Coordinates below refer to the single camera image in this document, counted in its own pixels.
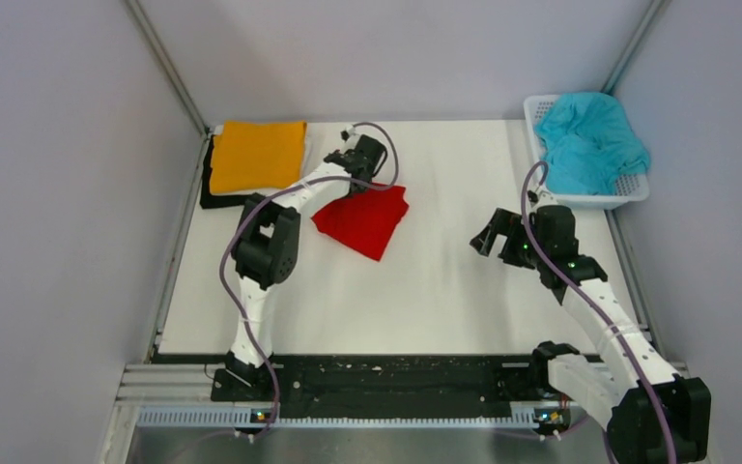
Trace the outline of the red t-shirt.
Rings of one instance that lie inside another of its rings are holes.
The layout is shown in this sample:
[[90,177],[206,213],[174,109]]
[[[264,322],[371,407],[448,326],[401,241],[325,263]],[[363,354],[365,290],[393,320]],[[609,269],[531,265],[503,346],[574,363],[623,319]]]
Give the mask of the red t-shirt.
[[317,230],[359,254],[381,261],[410,209],[406,188],[369,189],[328,203],[312,217]]

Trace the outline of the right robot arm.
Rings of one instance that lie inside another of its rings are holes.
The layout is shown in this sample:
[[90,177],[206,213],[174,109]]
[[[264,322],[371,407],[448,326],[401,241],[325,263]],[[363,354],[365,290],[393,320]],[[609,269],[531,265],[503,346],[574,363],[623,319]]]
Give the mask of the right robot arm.
[[495,209],[471,247],[536,271],[543,287],[583,329],[606,369],[568,343],[545,341],[531,354],[528,386],[541,398],[558,393],[577,402],[603,429],[618,463],[694,463],[707,457],[711,392],[682,375],[647,340],[618,301],[606,271],[582,254],[571,210],[540,206],[515,213]]

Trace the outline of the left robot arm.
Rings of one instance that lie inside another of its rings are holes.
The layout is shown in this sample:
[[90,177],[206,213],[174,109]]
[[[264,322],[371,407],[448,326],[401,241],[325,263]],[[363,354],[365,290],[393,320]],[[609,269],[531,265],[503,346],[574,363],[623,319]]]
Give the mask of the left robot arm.
[[279,397],[271,364],[271,303],[276,286],[295,269],[304,219],[335,200],[376,189],[379,168],[397,155],[381,142],[354,130],[341,134],[342,146],[327,154],[309,174],[270,194],[253,193],[245,201],[237,229],[218,271],[221,284],[239,313],[236,334],[219,374],[229,376],[248,399]]

